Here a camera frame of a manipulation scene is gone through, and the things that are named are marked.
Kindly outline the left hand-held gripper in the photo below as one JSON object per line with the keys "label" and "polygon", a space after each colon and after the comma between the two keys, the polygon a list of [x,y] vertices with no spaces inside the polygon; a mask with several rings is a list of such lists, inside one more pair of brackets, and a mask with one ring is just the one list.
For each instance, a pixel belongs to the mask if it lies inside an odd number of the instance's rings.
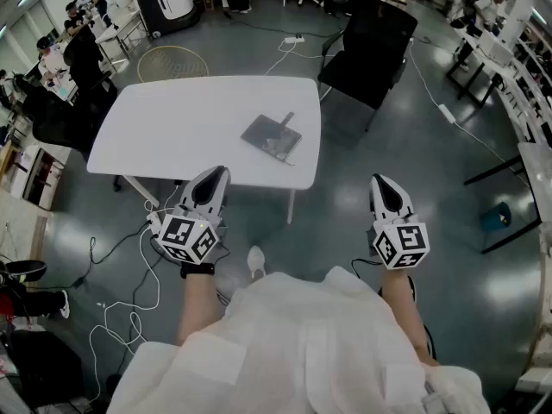
{"label": "left hand-held gripper", "polygon": [[179,202],[168,213],[157,234],[160,248],[173,260],[202,265],[220,241],[225,192],[230,183],[226,166],[213,166],[189,181]]}

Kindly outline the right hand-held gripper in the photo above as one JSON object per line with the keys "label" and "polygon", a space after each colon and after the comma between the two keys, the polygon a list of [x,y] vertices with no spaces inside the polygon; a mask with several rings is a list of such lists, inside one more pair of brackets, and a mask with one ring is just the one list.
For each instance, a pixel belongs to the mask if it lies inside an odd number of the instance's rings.
{"label": "right hand-held gripper", "polygon": [[370,181],[373,251],[387,270],[417,267],[430,252],[426,225],[419,221],[409,194],[395,181],[375,173]]}

